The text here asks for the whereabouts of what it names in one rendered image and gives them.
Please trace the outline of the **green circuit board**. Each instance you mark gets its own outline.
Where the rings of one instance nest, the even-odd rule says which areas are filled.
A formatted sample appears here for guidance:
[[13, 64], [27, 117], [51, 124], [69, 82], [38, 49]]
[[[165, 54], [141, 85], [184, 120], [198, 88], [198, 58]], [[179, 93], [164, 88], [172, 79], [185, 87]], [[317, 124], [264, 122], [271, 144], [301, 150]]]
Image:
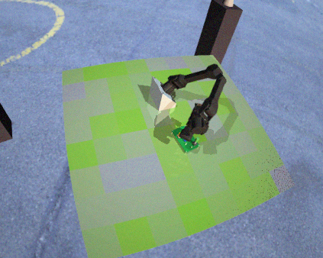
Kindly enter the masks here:
[[179, 127], [175, 130], [172, 130], [172, 133], [174, 134], [174, 136], [176, 137], [176, 139], [179, 141], [179, 143], [181, 144], [182, 148], [185, 150], [186, 153], [188, 153], [191, 150], [194, 150], [195, 148], [199, 148], [199, 144], [197, 143], [197, 141], [199, 140], [199, 137], [196, 137], [196, 139], [194, 137], [192, 137], [192, 139], [190, 140], [190, 142], [182, 139], [181, 137], [179, 137], [180, 132], [182, 131], [182, 129], [184, 129], [185, 126]]

